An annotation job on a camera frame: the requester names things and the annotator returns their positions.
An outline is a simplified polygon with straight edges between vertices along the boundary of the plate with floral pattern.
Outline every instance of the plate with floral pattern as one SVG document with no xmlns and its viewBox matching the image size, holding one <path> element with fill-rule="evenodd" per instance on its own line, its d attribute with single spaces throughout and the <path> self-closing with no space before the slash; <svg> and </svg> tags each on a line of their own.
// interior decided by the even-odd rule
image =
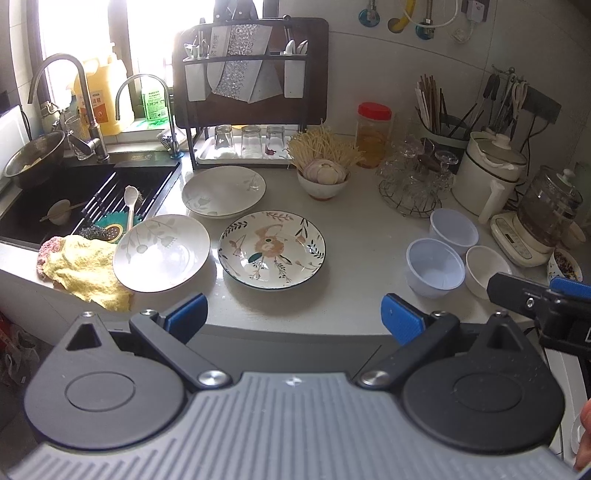
<svg viewBox="0 0 591 480">
<path fill-rule="evenodd" d="M 209 255 L 209 234 L 194 218 L 160 215 L 127 232 L 115 249 L 113 271 L 130 290 L 156 292 L 187 281 Z"/>
<path fill-rule="evenodd" d="M 256 171 L 228 165 L 197 173 L 183 187 L 181 196 L 187 208 L 198 215 L 228 218 L 256 205 L 266 188 Z"/>
<path fill-rule="evenodd" d="M 217 248 L 228 275 L 261 290 L 284 290 L 312 278 L 326 245 L 307 219 L 267 210 L 245 215 L 224 230 Z"/>
</svg>

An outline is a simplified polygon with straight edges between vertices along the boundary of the spoon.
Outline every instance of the spoon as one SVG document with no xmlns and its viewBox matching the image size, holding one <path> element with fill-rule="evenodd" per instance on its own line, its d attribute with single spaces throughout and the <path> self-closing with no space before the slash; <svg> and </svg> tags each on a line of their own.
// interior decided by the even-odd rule
<svg viewBox="0 0 591 480">
<path fill-rule="evenodd" d="M 132 187 L 131 185 L 127 185 L 125 187 L 125 193 L 123 195 L 123 200 L 125 202 L 125 206 L 129 208 L 129 213 L 127 215 L 127 231 L 129 232 L 134 227 L 134 209 L 135 209 L 135 202 L 138 201 L 139 198 L 139 191 L 137 188 Z"/>
</svg>

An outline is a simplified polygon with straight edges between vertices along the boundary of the bowl of enoki mushrooms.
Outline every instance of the bowl of enoki mushrooms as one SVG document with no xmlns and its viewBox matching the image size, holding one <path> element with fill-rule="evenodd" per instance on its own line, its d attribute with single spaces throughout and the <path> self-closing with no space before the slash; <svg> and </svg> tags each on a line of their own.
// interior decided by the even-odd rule
<svg viewBox="0 0 591 480">
<path fill-rule="evenodd" d="M 330 200 L 345 188 L 351 167 L 363 159 L 353 142 L 324 126 L 291 137 L 287 152 L 302 188 L 320 201 Z"/>
</svg>

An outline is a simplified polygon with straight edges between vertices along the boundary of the jar with red lid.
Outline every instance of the jar with red lid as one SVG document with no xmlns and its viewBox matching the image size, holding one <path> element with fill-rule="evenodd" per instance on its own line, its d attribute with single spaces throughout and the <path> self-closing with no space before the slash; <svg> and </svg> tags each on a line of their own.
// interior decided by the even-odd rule
<svg viewBox="0 0 591 480">
<path fill-rule="evenodd" d="M 363 154 L 363 160 L 357 165 L 376 168 L 386 156 L 392 110 L 379 103 L 364 102 L 357 108 L 357 113 L 355 145 Z"/>
</svg>

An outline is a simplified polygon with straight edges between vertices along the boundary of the plate rim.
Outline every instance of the plate rim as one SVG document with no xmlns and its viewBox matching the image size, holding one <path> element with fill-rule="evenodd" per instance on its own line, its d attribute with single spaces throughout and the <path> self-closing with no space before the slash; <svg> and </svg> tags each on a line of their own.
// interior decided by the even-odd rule
<svg viewBox="0 0 591 480">
<path fill-rule="evenodd" d="M 190 183 L 191 183 L 191 182 L 192 182 L 194 179 L 198 178 L 200 175 L 202 175 L 202 174 L 204 174 L 204 173 L 207 173 L 208 171 L 215 170 L 215 169 L 217 169 L 217 168 L 226 168 L 226 167 L 230 167 L 230 168 L 241 168 L 241 169 L 244 169 L 244 170 L 250 170 L 251 172 L 253 172 L 253 173 L 255 173 L 255 174 L 259 175 L 259 177 L 260 177 L 260 178 L 261 178 L 261 180 L 262 180 L 262 186 L 263 186 L 263 191 L 262 191 L 262 195 L 261 195 L 261 197 L 260 197 L 260 198 L 259 198 L 259 199 L 258 199 L 258 200 L 255 202 L 255 203 L 253 203 L 252 205 L 248 206 L 247 208 L 245 208 L 245 209 L 242 209 L 242 210 L 240 210 L 240 211 L 238 211 L 238 212 L 234 212 L 234 213 L 227 213 L 227 214 L 225 214 L 225 215 L 207 215 L 207 214 L 205 214 L 205 213 L 200 213 L 200 212 L 196 212 L 195 210 L 193 210 L 193 209 L 192 209 L 192 208 L 191 208 L 191 207 L 190 207 L 190 206 L 187 204 L 187 202 L 186 202 L 186 201 L 185 201 L 185 199 L 184 199 L 183 192 L 185 191 L 185 188 L 187 188 L 187 186 L 188 186 L 188 185 L 189 185 L 189 184 L 190 184 Z M 224 219 L 226 219 L 226 220 L 227 220 L 228 218 L 231 218 L 231 217 L 233 217 L 233 216 L 235 216 L 235 215 L 236 215 L 236 216 L 237 216 L 237 215 L 240 215 L 241 213 L 243 213 L 243 212 L 246 212 L 248 209 L 250 209 L 250 208 L 254 207 L 254 206 L 257 204 L 257 203 L 259 203 L 259 202 L 262 200 L 262 198 L 265 196 L 265 193 L 267 192 L 267 182 L 265 181 L 265 177 L 263 177 L 263 176 L 262 176 L 260 173 L 258 173 L 257 171 L 253 170 L 252 168 L 243 167 L 242 165 L 218 165 L 218 166 L 216 166 L 216 167 L 212 167 L 212 168 L 203 168 L 203 169 L 200 169 L 200 170 L 203 170 L 203 171 L 201 171 L 201 172 L 197 173 L 196 175 L 194 175 L 194 176 L 193 176 L 192 178 L 190 178 L 190 179 L 189 179 L 189 181 L 188 181 L 188 182 L 187 182 L 187 183 L 186 183 L 186 184 L 183 186 L 183 189 L 181 190 L 181 200 L 183 201 L 183 203 L 184 203 L 185 207 L 186 207 L 186 208 L 188 208 L 188 209 L 189 209 L 191 212 L 193 212 L 193 213 L 195 213 L 195 214 L 197 214 L 197 215 L 199 215 L 199 216 L 201 216 L 201 217 L 204 217 L 204 218 L 219 219 L 219 220 L 224 220 Z"/>
<path fill-rule="evenodd" d="M 151 219 L 159 218 L 159 217 L 184 217 L 184 218 L 188 218 L 188 219 L 190 219 L 190 220 L 192 220 L 194 222 L 197 222 L 201 226 L 201 228 L 203 228 L 203 230 L 205 231 L 205 233 L 207 235 L 207 240 L 209 241 L 209 246 L 207 247 L 207 255 L 205 256 L 203 262 L 201 263 L 201 265 L 199 265 L 199 268 L 195 271 L 195 273 L 193 275 L 191 275 L 189 278 L 183 280 L 181 283 L 178 283 L 178 284 L 176 284 L 176 285 L 174 285 L 172 287 L 169 287 L 169 288 L 165 288 L 164 290 L 150 290 L 150 291 L 136 290 L 135 288 L 129 287 L 128 285 L 126 285 L 125 283 L 123 283 L 121 281 L 121 279 L 117 276 L 117 272 L 115 271 L 115 254 L 117 253 L 117 249 L 119 248 L 119 244 L 121 243 L 121 241 L 123 240 L 123 238 L 125 237 L 125 235 L 127 235 L 130 232 L 132 232 L 134 230 L 134 228 L 136 228 L 137 226 L 142 225 L 142 223 L 149 222 Z M 138 223 L 137 225 L 134 225 L 134 227 L 131 230 L 129 230 L 128 232 L 125 232 L 121 236 L 121 238 L 119 239 L 119 242 L 117 243 L 117 246 L 115 247 L 115 252 L 113 252 L 113 262 L 112 262 L 113 273 L 114 273 L 115 278 L 117 279 L 117 281 L 119 283 L 121 283 L 125 288 L 128 288 L 131 291 L 135 291 L 135 292 L 138 292 L 138 293 L 160 293 L 162 291 L 169 291 L 169 290 L 172 290 L 173 288 L 180 287 L 185 282 L 188 282 L 189 280 L 191 280 L 191 278 L 193 278 L 195 275 L 197 275 L 197 273 L 199 273 L 199 271 L 203 268 L 203 266 L 205 265 L 205 262 L 209 258 L 209 255 L 211 253 L 211 250 L 212 250 L 212 238 L 209 235 L 209 232 L 205 228 L 204 224 L 202 224 L 196 218 L 190 217 L 189 215 L 180 215 L 178 213 L 165 213 L 164 215 L 154 215 L 153 217 L 150 217 L 150 218 L 148 218 L 146 220 L 143 220 L 142 222 Z"/>
<path fill-rule="evenodd" d="M 297 213 L 293 213 L 293 212 L 288 212 L 286 210 L 259 210 L 257 212 L 252 212 L 252 213 L 247 213 L 246 215 L 241 216 L 240 218 L 237 218 L 236 220 L 234 220 L 232 223 L 230 223 L 228 226 L 233 225 L 236 222 L 239 222 L 240 220 L 242 220 L 243 218 L 249 216 L 249 215 L 255 215 L 257 213 L 264 213 L 264 212 L 279 212 L 279 213 L 288 213 L 289 215 L 295 215 L 296 217 L 302 218 L 304 220 L 308 220 L 306 217 L 302 217 L 301 215 L 298 215 Z M 226 229 L 228 227 L 226 227 L 223 232 L 222 235 L 220 235 L 220 240 L 218 240 L 217 242 L 217 260 L 220 262 L 220 265 L 222 266 L 224 272 L 226 272 L 228 275 L 230 275 L 230 277 L 232 277 L 234 280 L 236 280 L 237 282 L 241 283 L 242 285 L 246 285 L 249 288 L 254 288 L 255 290 L 261 290 L 261 291 L 280 291 L 280 290 L 289 290 L 290 288 L 294 288 L 294 287 L 298 287 L 300 285 L 303 285 L 304 283 L 308 282 L 309 280 L 311 280 L 312 278 L 314 278 L 314 276 L 320 271 L 320 269 L 324 266 L 324 262 L 326 260 L 326 240 L 324 238 L 324 235 L 322 235 L 322 232 L 318 229 L 318 227 L 316 226 L 315 223 L 311 222 L 310 220 L 308 220 L 313 226 L 314 228 L 316 228 L 317 232 L 320 234 L 320 237 L 322 238 L 322 242 L 324 243 L 324 258 L 322 259 L 322 263 L 320 264 L 320 266 L 318 267 L 318 269 L 316 269 L 316 271 L 314 273 L 312 273 L 312 275 L 310 275 L 307 279 L 299 282 L 299 283 L 295 283 L 293 285 L 289 285 L 286 287 L 277 287 L 277 288 L 263 288 L 263 287 L 256 287 L 254 285 L 250 285 L 249 283 L 246 283 L 242 280 L 240 280 L 239 278 L 236 278 L 234 275 L 232 275 L 232 273 L 225 267 L 225 265 L 223 264 L 223 262 L 220 260 L 220 254 L 219 254 L 219 249 L 220 249 L 220 244 L 222 243 L 222 235 L 224 234 L 224 232 L 226 231 Z"/>
</svg>

